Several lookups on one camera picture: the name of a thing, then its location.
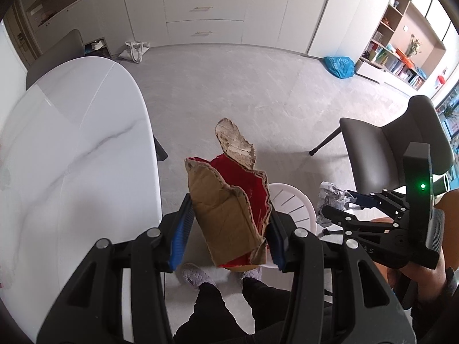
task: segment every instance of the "white table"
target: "white table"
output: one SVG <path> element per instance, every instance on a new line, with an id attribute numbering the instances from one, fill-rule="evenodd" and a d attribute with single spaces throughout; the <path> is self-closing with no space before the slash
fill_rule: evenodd
<path id="1" fill-rule="evenodd" d="M 29 88 L 0 139 L 0 297 L 35 341 L 99 238 L 122 242 L 159 224 L 153 135 L 127 70 L 88 57 Z"/>

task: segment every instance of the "gray sneaker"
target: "gray sneaker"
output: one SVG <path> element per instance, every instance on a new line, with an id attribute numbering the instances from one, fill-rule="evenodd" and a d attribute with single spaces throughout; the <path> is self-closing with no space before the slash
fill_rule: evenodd
<path id="1" fill-rule="evenodd" d="M 190 262 L 182 265 L 180 273 L 184 281 L 193 288 L 199 288 L 203 283 L 210 283 L 216 286 L 215 282 L 204 270 Z"/>
<path id="2" fill-rule="evenodd" d="M 256 269 L 245 271 L 241 274 L 240 279 L 244 278 L 254 278 L 257 281 L 261 281 L 261 266 Z"/>

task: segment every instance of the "white drawer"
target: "white drawer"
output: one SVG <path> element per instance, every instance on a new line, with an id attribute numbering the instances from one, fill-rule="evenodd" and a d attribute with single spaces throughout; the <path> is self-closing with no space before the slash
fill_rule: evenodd
<path id="1" fill-rule="evenodd" d="M 166 22 L 196 19 L 244 20 L 247 0 L 164 0 Z"/>
<path id="2" fill-rule="evenodd" d="M 244 22 L 240 20 L 186 20 L 167 24 L 171 44 L 217 42 L 240 44 Z"/>

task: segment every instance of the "metal screw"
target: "metal screw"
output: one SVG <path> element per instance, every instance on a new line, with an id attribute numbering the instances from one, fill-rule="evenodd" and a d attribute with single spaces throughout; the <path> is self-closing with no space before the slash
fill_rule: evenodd
<path id="1" fill-rule="evenodd" d="M 96 242 L 96 247 L 99 249 L 104 249 L 109 245 L 109 241 L 106 238 L 102 238 Z"/>
<path id="2" fill-rule="evenodd" d="M 303 227 L 297 227 L 295 229 L 295 235 L 298 238 L 306 238 L 308 236 L 308 231 Z"/>
<path id="3" fill-rule="evenodd" d="M 150 238 L 157 238 L 161 235 L 161 230 L 159 230 L 157 227 L 152 227 L 151 229 L 147 230 L 146 235 Z"/>
<path id="4" fill-rule="evenodd" d="M 356 249 L 359 246 L 359 243 L 355 239 L 348 239 L 346 241 L 346 246 L 352 249 Z"/>

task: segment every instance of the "orange object on shelf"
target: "orange object on shelf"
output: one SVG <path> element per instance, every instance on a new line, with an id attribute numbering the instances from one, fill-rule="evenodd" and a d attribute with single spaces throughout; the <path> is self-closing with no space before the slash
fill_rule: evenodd
<path id="1" fill-rule="evenodd" d="M 413 61 L 411 59 L 409 59 L 407 56 L 405 56 L 405 53 L 402 52 L 399 48 L 397 48 L 395 50 L 395 52 L 398 54 L 398 56 L 400 57 L 400 60 L 405 63 L 405 65 L 408 66 L 409 69 L 411 70 L 415 70 L 416 71 L 416 66 L 415 64 L 413 63 Z"/>

